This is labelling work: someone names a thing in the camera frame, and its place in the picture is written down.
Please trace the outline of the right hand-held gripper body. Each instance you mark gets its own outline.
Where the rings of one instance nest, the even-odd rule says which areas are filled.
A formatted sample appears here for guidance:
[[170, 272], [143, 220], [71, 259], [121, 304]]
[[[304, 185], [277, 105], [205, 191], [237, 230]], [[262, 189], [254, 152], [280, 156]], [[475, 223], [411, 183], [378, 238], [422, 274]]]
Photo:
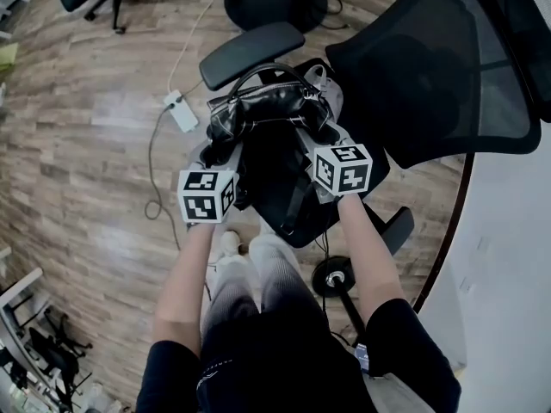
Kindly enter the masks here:
[[320, 204], [347, 194], [368, 191], [373, 158], [365, 145], [330, 121], [313, 138], [307, 129], [297, 128], [300, 144], [311, 164], [306, 169]]

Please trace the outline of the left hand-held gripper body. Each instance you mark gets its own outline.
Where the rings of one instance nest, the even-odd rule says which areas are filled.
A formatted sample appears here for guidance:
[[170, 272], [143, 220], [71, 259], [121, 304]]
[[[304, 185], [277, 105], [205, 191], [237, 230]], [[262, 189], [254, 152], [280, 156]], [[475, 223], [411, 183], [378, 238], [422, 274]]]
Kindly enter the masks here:
[[187, 224], [222, 223], [237, 197], [238, 166], [242, 143], [233, 148], [214, 148], [207, 139], [190, 154], [190, 164], [181, 170], [177, 198]]

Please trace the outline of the black leather handbag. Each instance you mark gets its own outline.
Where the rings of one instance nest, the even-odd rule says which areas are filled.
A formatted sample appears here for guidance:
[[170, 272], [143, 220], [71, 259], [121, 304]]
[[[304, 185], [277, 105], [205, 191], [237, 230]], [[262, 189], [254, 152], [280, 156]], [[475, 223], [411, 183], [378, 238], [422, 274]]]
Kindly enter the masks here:
[[311, 162], [296, 132], [315, 138], [333, 121], [328, 102], [305, 78], [320, 59], [295, 68], [271, 62], [243, 73], [225, 96], [208, 102], [207, 139], [214, 148], [242, 143], [237, 207], [253, 207], [295, 248], [311, 243], [336, 221], [330, 204], [320, 204], [306, 172]]

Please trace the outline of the black mesh office chair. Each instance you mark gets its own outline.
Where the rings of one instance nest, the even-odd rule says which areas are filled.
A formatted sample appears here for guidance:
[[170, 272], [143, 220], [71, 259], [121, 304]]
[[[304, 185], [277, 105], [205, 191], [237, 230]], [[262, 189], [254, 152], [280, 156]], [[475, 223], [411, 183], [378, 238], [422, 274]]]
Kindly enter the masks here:
[[[303, 46], [288, 22], [245, 31], [200, 65], [210, 89]], [[535, 0], [396, 0], [321, 59], [344, 94], [337, 124], [403, 169], [477, 152], [527, 154], [551, 123], [551, 24]]]

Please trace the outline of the person's right forearm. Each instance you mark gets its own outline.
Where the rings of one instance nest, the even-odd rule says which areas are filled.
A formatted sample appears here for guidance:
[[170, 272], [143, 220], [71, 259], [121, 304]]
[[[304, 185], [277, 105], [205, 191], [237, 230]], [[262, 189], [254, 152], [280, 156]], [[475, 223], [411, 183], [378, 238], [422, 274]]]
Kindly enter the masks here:
[[356, 278], [359, 312], [366, 323], [381, 305], [405, 294], [393, 256], [359, 196], [343, 196], [337, 209]]

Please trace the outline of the person's left forearm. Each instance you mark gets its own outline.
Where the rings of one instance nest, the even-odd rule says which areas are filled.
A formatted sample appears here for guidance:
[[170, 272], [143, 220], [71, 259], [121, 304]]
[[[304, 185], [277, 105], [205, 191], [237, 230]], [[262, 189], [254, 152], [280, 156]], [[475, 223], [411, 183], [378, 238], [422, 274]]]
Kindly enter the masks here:
[[215, 225], [192, 226], [164, 283], [153, 322], [154, 342], [172, 341], [198, 355], [201, 308]]

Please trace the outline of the person's light shoe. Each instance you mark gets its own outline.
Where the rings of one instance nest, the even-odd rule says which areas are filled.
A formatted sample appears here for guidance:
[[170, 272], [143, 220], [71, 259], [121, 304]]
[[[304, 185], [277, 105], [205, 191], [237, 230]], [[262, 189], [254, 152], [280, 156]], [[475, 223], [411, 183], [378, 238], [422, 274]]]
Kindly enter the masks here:
[[241, 256], [239, 247], [241, 239], [235, 231], [225, 231], [218, 245], [219, 259], [216, 262], [218, 268], [228, 266], [230, 264], [242, 262], [244, 258]]

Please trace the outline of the gray baseball cap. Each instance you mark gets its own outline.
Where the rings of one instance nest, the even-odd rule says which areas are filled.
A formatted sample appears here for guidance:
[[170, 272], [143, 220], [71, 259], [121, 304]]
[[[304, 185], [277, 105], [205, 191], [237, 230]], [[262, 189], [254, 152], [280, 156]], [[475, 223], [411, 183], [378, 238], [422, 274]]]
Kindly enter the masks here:
[[338, 122], [344, 104], [344, 94], [341, 87], [328, 76], [323, 65], [311, 67], [304, 78], [321, 92], [322, 97], [328, 102], [331, 108], [333, 121]]

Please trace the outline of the white power strip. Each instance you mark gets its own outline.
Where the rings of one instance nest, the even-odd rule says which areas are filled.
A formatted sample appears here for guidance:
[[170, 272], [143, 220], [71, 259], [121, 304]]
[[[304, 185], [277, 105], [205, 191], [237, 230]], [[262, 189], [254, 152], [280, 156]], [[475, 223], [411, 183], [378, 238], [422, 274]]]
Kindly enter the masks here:
[[164, 98], [164, 104], [183, 133], [191, 132], [198, 126], [197, 117], [179, 90], [171, 91]]

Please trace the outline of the black coat rack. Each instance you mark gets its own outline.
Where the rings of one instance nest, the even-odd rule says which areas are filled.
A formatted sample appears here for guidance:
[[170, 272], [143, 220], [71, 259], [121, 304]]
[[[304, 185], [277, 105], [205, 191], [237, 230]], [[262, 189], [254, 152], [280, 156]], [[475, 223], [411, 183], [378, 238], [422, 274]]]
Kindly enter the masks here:
[[325, 315], [326, 300], [338, 298], [341, 301], [356, 332], [355, 340], [350, 343], [350, 346], [355, 348], [362, 339], [365, 323], [349, 296], [349, 291], [356, 284], [351, 260], [345, 256], [326, 257], [313, 270], [311, 282], [313, 291], [321, 298]]

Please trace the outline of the person's gray trouser legs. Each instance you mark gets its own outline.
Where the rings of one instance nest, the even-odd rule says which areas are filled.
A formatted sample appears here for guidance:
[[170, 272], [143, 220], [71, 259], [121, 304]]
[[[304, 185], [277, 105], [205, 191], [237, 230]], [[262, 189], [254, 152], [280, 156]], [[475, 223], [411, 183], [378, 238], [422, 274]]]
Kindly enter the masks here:
[[263, 321], [271, 313], [282, 314], [285, 322], [296, 316], [300, 327], [308, 322], [328, 327], [326, 315], [300, 277], [295, 253], [275, 233], [260, 233], [249, 244], [248, 258], [226, 256], [217, 269], [203, 339], [223, 323], [233, 327], [239, 319]]

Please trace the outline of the person's navy shirt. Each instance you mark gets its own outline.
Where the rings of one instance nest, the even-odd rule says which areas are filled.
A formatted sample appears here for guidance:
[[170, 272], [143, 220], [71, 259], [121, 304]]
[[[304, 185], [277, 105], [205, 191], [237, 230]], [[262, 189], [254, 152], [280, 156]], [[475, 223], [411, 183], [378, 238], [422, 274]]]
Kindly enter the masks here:
[[[461, 386], [410, 305], [392, 299], [362, 342], [374, 377], [396, 376], [435, 413]], [[319, 311], [274, 311], [215, 326], [199, 354], [170, 341], [148, 355], [136, 413], [376, 413], [360, 363]]]

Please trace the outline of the green seat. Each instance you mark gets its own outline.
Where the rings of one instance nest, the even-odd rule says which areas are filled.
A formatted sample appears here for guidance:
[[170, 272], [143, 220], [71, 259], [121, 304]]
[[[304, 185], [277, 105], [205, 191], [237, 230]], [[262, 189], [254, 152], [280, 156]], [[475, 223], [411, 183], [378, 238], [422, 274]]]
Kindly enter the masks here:
[[9, 69], [15, 64], [17, 51], [17, 43], [0, 46], [0, 72]]

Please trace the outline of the white metal frame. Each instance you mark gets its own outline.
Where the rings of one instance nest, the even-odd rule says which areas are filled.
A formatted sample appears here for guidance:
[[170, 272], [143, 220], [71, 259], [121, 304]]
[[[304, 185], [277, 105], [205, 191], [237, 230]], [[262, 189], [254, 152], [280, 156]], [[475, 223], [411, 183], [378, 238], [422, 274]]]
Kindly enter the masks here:
[[15, 282], [5, 292], [0, 294], [0, 342], [9, 351], [14, 361], [25, 369], [27, 375], [32, 375], [38, 386], [29, 386], [29, 390], [43, 403], [48, 406], [52, 413], [59, 413], [59, 407], [51, 395], [55, 393], [56, 382], [46, 377], [35, 363], [21, 338], [16, 334], [14, 325], [6, 314], [6, 307], [15, 299], [22, 302], [24, 293], [43, 275], [42, 268], [34, 268], [30, 273]]

